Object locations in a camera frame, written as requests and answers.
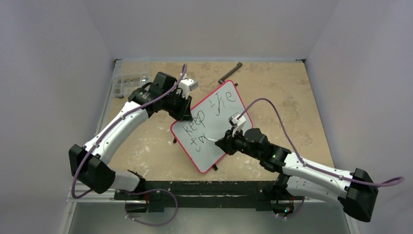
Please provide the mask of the red framed whiteboard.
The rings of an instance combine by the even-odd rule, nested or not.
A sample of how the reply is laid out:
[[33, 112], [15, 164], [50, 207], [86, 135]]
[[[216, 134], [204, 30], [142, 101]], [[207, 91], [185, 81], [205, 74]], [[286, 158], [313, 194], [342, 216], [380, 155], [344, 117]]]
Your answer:
[[171, 125], [174, 138], [200, 173], [206, 173], [225, 155], [206, 138], [223, 138], [231, 129], [228, 119], [244, 110], [235, 83], [227, 80], [191, 108], [192, 121], [176, 121]]

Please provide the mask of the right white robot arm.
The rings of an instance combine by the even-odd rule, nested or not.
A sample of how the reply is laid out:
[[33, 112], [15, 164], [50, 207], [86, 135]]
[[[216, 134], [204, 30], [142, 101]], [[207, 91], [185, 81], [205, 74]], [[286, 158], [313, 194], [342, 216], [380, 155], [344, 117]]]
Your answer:
[[304, 158], [289, 149], [271, 143], [260, 129], [245, 133], [228, 130], [214, 144], [228, 155], [236, 152], [257, 159], [260, 165], [284, 178], [274, 184], [274, 194], [279, 198], [288, 195], [306, 196], [339, 203], [350, 217], [370, 222], [378, 195], [373, 180], [363, 169], [340, 170]]

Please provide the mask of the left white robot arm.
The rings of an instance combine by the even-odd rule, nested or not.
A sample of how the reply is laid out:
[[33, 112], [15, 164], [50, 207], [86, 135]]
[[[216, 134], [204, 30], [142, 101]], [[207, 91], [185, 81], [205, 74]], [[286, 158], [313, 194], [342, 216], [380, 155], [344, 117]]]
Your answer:
[[114, 153], [129, 135], [153, 114], [165, 111], [177, 121], [192, 121], [190, 112], [192, 97], [198, 82], [187, 78], [185, 73], [179, 79], [158, 72], [152, 82], [132, 91], [120, 112], [93, 139], [79, 146], [74, 144], [68, 152], [72, 182], [72, 197], [77, 181], [90, 191], [102, 194], [109, 189], [125, 190], [132, 199], [145, 194], [144, 179], [131, 170], [116, 171], [108, 164]]

